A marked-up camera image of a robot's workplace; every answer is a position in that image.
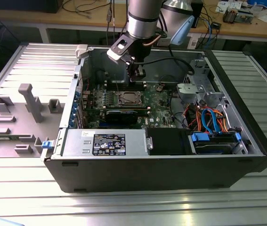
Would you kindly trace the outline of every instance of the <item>blue connector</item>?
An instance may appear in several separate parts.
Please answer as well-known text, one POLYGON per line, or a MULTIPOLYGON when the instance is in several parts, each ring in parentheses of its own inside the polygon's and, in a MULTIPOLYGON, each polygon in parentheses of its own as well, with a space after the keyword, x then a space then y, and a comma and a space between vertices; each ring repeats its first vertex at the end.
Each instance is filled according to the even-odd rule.
POLYGON ((192 141, 210 141, 210 137, 207 133, 193 133, 191 135, 192 141))
POLYGON ((75 98, 79 98, 81 96, 81 93, 78 91, 75 91, 75 98))
POLYGON ((239 133, 235 133, 235 136, 236 136, 236 138, 237 138, 238 141, 241 141, 242 140, 241 135, 239 133))
POLYGON ((68 125, 71 126, 71 127, 73 127, 75 125, 74 124, 74 120, 69 120, 68 125))
POLYGON ((41 147, 47 149, 53 149, 55 147, 56 140, 43 141, 41 147))

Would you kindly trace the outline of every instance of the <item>electronic component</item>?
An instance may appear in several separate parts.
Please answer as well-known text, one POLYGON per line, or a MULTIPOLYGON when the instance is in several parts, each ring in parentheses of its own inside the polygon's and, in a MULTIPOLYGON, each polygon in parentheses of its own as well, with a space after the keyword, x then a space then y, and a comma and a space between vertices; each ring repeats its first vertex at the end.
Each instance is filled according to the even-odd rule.
POLYGON ((140 92, 121 92, 118 95, 120 105, 142 105, 140 92))
POLYGON ((191 135, 196 154, 233 154, 246 152, 241 135, 235 132, 222 134, 193 133, 191 135))
POLYGON ((232 24, 235 21, 235 18, 238 14, 238 10, 235 8, 227 8, 226 12, 223 15, 223 22, 232 24))
POLYGON ((112 124, 131 125, 138 121, 138 113, 135 111, 108 111, 105 121, 112 124))
POLYGON ((56 13, 63 0, 0 0, 0 9, 56 13))
POLYGON ((223 22, 232 24, 237 23, 251 23, 254 15, 244 9, 227 8, 225 14, 223 15, 223 22))
POLYGON ((217 22, 212 22, 212 23, 210 24, 210 27, 211 27, 212 29, 220 30, 220 28, 221 28, 221 24, 220 24, 220 23, 217 23, 217 22))

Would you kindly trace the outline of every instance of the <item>blue latch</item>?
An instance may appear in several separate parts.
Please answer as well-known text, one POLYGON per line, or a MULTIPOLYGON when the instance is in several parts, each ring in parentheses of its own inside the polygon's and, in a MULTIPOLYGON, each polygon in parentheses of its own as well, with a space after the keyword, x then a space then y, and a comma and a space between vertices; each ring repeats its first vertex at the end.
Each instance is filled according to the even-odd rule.
POLYGON ((43 141, 41 147, 47 149, 53 149, 55 147, 56 140, 43 141))
POLYGON ((236 138, 237 138, 238 141, 241 141, 242 140, 241 135, 239 133, 235 133, 235 136, 236 136, 236 138))
POLYGON ((193 133, 191 135, 192 141, 210 141, 210 137, 207 133, 193 133))

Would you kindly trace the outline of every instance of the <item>metal bracket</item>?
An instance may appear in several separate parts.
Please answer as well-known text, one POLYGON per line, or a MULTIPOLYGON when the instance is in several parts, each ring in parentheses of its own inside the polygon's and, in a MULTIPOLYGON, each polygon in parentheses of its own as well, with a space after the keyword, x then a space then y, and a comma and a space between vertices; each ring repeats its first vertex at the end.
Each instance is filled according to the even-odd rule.
POLYGON ((147 144, 147 149, 152 150, 153 149, 153 142, 152 142, 152 137, 149 137, 146 139, 146 144, 147 144))
POLYGON ((87 51, 87 45, 78 45, 75 51, 77 59, 87 57, 89 52, 87 51))

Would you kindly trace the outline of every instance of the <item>circuit board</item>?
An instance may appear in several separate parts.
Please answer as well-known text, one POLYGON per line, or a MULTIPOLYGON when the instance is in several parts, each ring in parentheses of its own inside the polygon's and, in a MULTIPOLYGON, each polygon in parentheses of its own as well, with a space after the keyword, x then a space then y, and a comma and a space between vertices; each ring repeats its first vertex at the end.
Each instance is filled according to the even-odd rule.
POLYGON ((170 90, 156 91, 158 84, 148 85, 144 91, 111 91, 98 85, 88 96, 90 103, 84 107, 88 128, 143 129, 172 128, 175 123, 169 109, 170 90), (133 111, 138 114, 137 122, 130 125, 112 125, 105 121, 110 111, 133 111))

